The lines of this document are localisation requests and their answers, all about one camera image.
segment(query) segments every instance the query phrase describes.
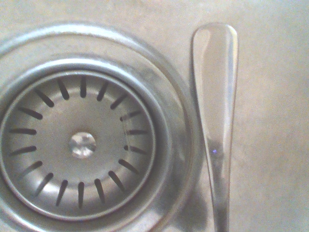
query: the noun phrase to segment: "metal drain ring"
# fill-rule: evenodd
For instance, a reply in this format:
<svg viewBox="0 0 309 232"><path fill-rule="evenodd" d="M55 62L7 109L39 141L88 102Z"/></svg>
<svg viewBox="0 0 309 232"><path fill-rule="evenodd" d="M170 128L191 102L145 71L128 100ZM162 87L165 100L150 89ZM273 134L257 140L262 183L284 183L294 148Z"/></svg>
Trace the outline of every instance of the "metal drain ring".
<svg viewBox="0 0 309 232"><path fill-rule="evenodd" d="M1 220L21 232L161 231L181 209L198 178L203 143L195 102L180 75L157 51L114 29L54 25L5 41L0 66L6 67L0 70L1 117L16 94L38 77L88 70L130 86L147 105L157 135L152 171L120 210L82 223L55 222L21 204L0 178L5 185L0 188Z"/></svg>
<svg viewBox="0 0 309 232"><path fill-rule="evenodd" d="M84 131L96 148L80 160L69 140ZM154 126L142 101L95 72L57 73L28 87L8 109L0 138L0 164L13 192L64 220L120 208L142 187L155 156Z"/></svg>

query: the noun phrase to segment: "drain strainer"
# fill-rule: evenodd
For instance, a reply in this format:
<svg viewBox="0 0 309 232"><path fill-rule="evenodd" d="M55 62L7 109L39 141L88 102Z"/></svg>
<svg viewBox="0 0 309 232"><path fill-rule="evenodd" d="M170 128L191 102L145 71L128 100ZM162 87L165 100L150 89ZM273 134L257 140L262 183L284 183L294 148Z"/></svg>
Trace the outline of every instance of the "drain strainer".
<svg viewBox="0 0 309 232"><path fill-rule="evenodd" d="M162 231L204 155L195 102L145 42L51 25L0 44L0 222L17 231Z"/></svg>
<svg viewBox="0 0 309 232"><path fill-rule="evenodd" d="M14 194L62 220L93 219L126 204L155 156L141 99L97 72L59 72L24 89L1 125L0 163Z"/></svg>

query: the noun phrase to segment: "drain rim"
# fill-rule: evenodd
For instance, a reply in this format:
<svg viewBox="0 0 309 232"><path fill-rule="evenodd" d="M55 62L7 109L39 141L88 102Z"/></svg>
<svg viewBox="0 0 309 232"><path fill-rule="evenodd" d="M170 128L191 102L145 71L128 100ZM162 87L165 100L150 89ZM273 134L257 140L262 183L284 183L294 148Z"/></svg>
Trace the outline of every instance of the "drain rim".
<svg viewBox="0 0 309 232"><path fill-rule="evenodd" d="M85 76L91 76L91 77L97 77L97 78L101 78L103 81L108 81L109 83L113 83L114 85L118 85L119 87L123 88L125 91L127 91L127 93L129 93L132 97L134 97L134 99L139 103L139 106L142 108L143 113L145 113L147 120L150 124L150 129L152 132L152 143L154 144L152 147L152 152L151 152L151 156L150 156L150 162L148 165L148 169L146 171L146 173L143 176L143 179L140 181L140 183L138 184L138 186L135 188L135 190L133 192L131 192L122 202L120 202L119 204L115 205L114 207L111 207L108 210L104 210L102 212L99 213L95 213L92 215L84 215L84 216L62 216L62 215L57 215L55 213L52 212L48 212L42 208L39 208L37 205L35 205L32 201L30 201L30 199L26 198L23 194L20 193L20 191L18 189L16 189L16 186L14 185L14 183L11 181L11 178L9 177L9 175L6 172L6 167L5 167L5 163L3 161L3 159L0 159L0 167L1 167L1 171L2 171L2 176L4 177L4 179L6 180L8 186L11 188L11 190L13 191L13 193L23 202L25 203L28 207L38 211L39 213L51 217L51 218L55 218L55 219L60 219L60 220L67 220L67 221L80 221L80 220L90 220L90 219L95 219L95 218L99 218L101 216L110 214L114 211L116 211L117 209L123 207L125 204L127 204L142 188L142 186L145 184L150 172L151 172L151 168L153 166L154 163L154 159L155 159L155 150L156 150L156 136L155 136L155 127L153 125L153 121L152 118L148 112L147 107L144 105L144 103L142 102L142 100L136 95L136 93L130 88L128 87L126 84L120 82L119 80L117 80L117 78L105 75L103 73L99 73L99 72L92 72L92 71L81 71L81 70L76 70L76 71L64 71L64 72L57 72L55 74L52 75L47 75L44 78L39 79L38 81L36 81L35 83L33 83L32 85L28 86L27 88L25 88L19 95L18 97L13 101L13 103L9 106L8 110L5 113L4 118L1 121L1 127L0 127L0 138L3 138L6 135L6 122L8 121L8 118L10 117L11 113L14 111L14 109L17 107L17 105L20 103L20 101L24 98L24 96L26 96L27 94L29 94L30 92L32 92L35 87L40 86L41 84L46 84L54 79L57 79L59 77L66 77L66 76L70 76L70 75L85 75ZM2 157L2 144L3 141L1 142L1 147L0 147L0 155Z"/></svg>
<svg viewBox="0 0 309 232"><path fill-rule="evenodd" d="M53 40L56 40L58 37L64 35L75 38L80 36L83 38L99 38L100 44L111 41L114 44L118 44L122 50L127 51L127 49L129 49L134 51L138 56L137 59L139 61L144 60L147 64L147 68L154 72L155 78L162 81L162 83L165 83L168 89L176 93L175 97L177 101L179 101L179 104L176 107L176 114L181 114L181 116L184 117L184 121L181 123L184 123L185 125L185 128L182 124L180 125L179 133L181 133L181 136L187 136L185 139L185 144L188 149L185 149L186 153L184 154L184 150L177 149L178 145L173 147L173 144L168 144L164 145L166 149L164 150L164 154L166 154L166 161L168 163L173 162L173 157L175 155L172 154L172 152L175 151L179 151L188 158L188 164L185 166L185 176L183 177L182 188L175 200L171 201L173 205L168 205L164 208L161 207L162 204L165 203L161 201L160 196L168 193L168 190L165 187L166 184L171 182L170 175L174 173L173 165L167 165L167 162L164 162L162 163L164 165L164 172L160 175L164 176L164 178L160 179L159 183L155 183L155 188L149 188L148 184L145 186L146 189L152 190L153 194L148 195L146 198L141 198L141 196L136 197L139 200L142 200L143 204L140 204L140 202L137 202L136 199L133 199L132 203L137 204L139 207L137 208L132 205L126 207L124 211L124 214L126 215L125 220L117 215L110 215L106 217L106 220L88 221L78 224L77 227L68 223L58 222L55 224L54 221L47 220L37 214L33 214L25 207L21 207L20 202L17 201L17 199L12 198L11 192L4 188L0 193L0 207L4 212L2 219L10 224L12 228L18 228L19 231L25 231L25 227L29 228L31 231L37 232L60 232L63 231L64 228L72 231L96 230L100 232L115 230L124 232L141 232L144 231L144 229L154 229L160 231L165 225L167 225L173 215L181 210L181 207L186 202L186 199L192 191L199 175L201 165L200 161L203 157L203 147L193 96L188 91L188 86L181 81L181 76L179 73L171 66L170 62L154 48L147 45L145 42L132 37L130 34L117 31L113 28L100 28L97 25L90 25L88 22L52 24L47 27L35 29L35 31L32 32L22 34L21 36L17 36L11 40L7 40L2 46L0 46L0 61L6 56L6 54L10 52L14 53L16 49L24 50L25 45L28 43L40 44L45 38L53 38ZM145 82L145 78L142 78L143 70L141 70L141 66L136 66L135 64L132 65L127 62L126 58L119 57L116 54L112 57L105 57L103 54L98 54L98 57L94 58L94 50L90 52L87 51L84 55L74 55L74 52L76 51L72 50L69 56L68 54L65 56L56 56L55 59L65 59L68 57L72 59L62 61L56 61L54 59L55 61L52 65L53 68L55 70L62 70L67 64L70 63L75 65L75 68L79 67L86 70L104 72L117 76L119 79L123 80L125 83L137 90L138 94L142 95L143 98L146 96L147 104L150 104L150 108L158 108L155 113L160 115L164 122L164 128L162 128L161 132L164 133L165 136L168 136L169 140L172 139L174 141L173 143L177 143L177 141L179 141L179 136L175 137L174 133L170 133L169 123L173 125L174 122L171 122L168 118L166 118L166 112L161 109L159 100L154 97L159 94L158 96L160 100L162 100L162 96L164 96L162 95L162 91L159 90L158 92L153 92L154 85ZM42 62L49 62L50 60L51 59L49 58L48 60L43 59L38 60L37 62L40 64ZM32 65L33 63L30 64L30 66L28 64L25 68L19 69L18 73L13 75L11 74L10 78L5 79L6 86L0 87L2 90L0 92L1 110L5 110L5 106L9 103L10 99L14 97L14 94L11 91L14 92L16 90L20 90L23 88L25 83L29 84L29 82L34 81L34 78L25 80L25 75L21 75L21 73L35 73L36 70L35 68L33 69ZM157 209L161 212L161 214L155 214L155 217L152 217L152 212L156 212ZM107 220L112 220L112 223L106 223ZM142 229L140 227L134 227L135 223L143 223L145 220L148 220L148 223L146 224L147 228Z"/></svg>

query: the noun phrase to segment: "spoon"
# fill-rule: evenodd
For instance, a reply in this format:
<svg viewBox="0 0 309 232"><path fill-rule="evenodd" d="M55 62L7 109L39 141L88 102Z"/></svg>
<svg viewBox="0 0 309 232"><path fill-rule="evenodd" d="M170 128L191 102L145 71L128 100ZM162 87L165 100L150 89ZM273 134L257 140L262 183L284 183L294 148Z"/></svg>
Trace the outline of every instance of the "spoon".
<svg viewBox="0 0 309 232"><path fill-rule="evenodd" d="M229 230L229 186L238 62L236 31L226 24L200 27L193 37L193 66L204 136L215 232Z"/></svg>

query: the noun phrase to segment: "strainer slot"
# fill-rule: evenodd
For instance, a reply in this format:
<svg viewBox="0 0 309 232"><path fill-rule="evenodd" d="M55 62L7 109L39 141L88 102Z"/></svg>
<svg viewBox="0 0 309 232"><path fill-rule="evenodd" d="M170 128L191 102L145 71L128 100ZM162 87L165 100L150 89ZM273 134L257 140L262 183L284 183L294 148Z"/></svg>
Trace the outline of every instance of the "strainer slot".
<svg viewBox="0 0 309 232"><path fill-rule="evenodd" d="M116 101L114 101L112 104L111 104L111 109L114 110L116 109L117 106L120 105L120 103L127 97L127 94L123 94L121 95Z"/></svg>
<svg viewBox="0 0 309 232"><path fill-rule="evenodd" d="M49 98L47 97L44 93L42 93L41 91L39 91L38 89L35 89L34 92L42 99L43 102L45 102L45 104L48 106L48 107L54 107L54 102Z"/></svg>
<svg viewBox="0 0 309 232"><path fill-rule="evenodd" d="M98 100L99 102L102 101L102 99L104 98L104 94L105 94L105 92L106 92L106 90L107 90L107 86L108 86L108 82L106 81L106 82L104 83L104 85L102 86L101 90L100 90L99 93L98 93L97 100Z"/></svg>
<svg viewBox="0 0 309 232"><path fill-rule="evenodd" d="M24 107L19 107L18 110L38 120L41 120L43 118L43 115L34 110L30 110Z"/></svg>
<svg viewBox="0 0 309 232"><path fill-rule="evenodd" d="M42 192L43 188L48 184L49 181L51 181L51 179L53 179L54 174L53 173L49 173L46 175L46 177L44 177L44 179L42 180L42 182L40 183L40 185L38 186L37 190L34 193L34 196L37 197L40 192Z"/></svg>
<svg viewBox="0 0 309 232"><path fill-rule="evenodd" d="M62 181L60 189L59 189L57 201L56 201L56 206L60 205L61 199L63 197L64 192L66 191L67 186L68 186L68 181L67 180Z"/></svg>
<svg viewBox="0 0 309 232"><path fill-rule="evenodd" d="M11 156L21 155L21 154L25 154L29 152L34 152L36 150L37 150L36 146L27 146L27 147L23 147L21 149L13 151L10 155Z"/></svg>
<svg viewBox="0 0 309 232"><path fill-rule="evenodd" d="M128 163L127 161L123 160L123 159L120 159L118 161L118 163L122 166L124 166L125 168L129 169L131 172L135 173L135 174L140 174L139 171L133 167L130 163Z"/></svg>
<svg viewBox="0 0 309 232"><path fill-rule="evenodd" d="M68 90L65 87L64 83L60 79L58 79L57 82L58 82L59 89L60 89L63 99L68 100L70 96L69 96Z"/></svg>

